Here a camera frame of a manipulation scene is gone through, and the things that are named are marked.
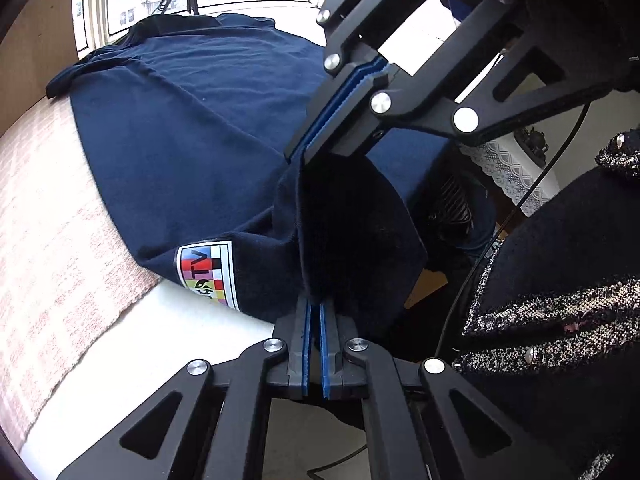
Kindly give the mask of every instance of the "blue cloth on floor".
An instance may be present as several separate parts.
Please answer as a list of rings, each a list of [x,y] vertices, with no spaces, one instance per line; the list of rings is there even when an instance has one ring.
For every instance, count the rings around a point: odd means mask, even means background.
[[[448,141],[396,130],[369,158],[288,165],[282,150],[325,76],[322,48],[271,19],[152,16],[47,95],[70,92],[100,195],[141,266],[270,321],[303,287],[330,294],[375,335],[425,263],[406,204]]]

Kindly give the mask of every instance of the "printed logo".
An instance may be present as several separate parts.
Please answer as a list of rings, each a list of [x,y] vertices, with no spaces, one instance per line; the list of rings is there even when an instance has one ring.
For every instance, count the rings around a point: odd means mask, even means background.
[[[240,310],[231,241],[199,242],[180,247],[175,266],[186,288],[210,301]]]

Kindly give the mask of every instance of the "blue fabric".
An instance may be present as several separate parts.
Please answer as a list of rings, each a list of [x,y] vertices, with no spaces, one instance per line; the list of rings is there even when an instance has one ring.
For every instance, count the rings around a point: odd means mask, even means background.
[[[180,283],[178,247],[231,240],[242,311],[273,321],[304,287],[377,334],[425,263],[406,204],[447,141],[391,131],[369,158],[287,165],[324,78],[322,49],[273,20],[153,16],[47,94],[70,92],[100,195],[141,266]]]

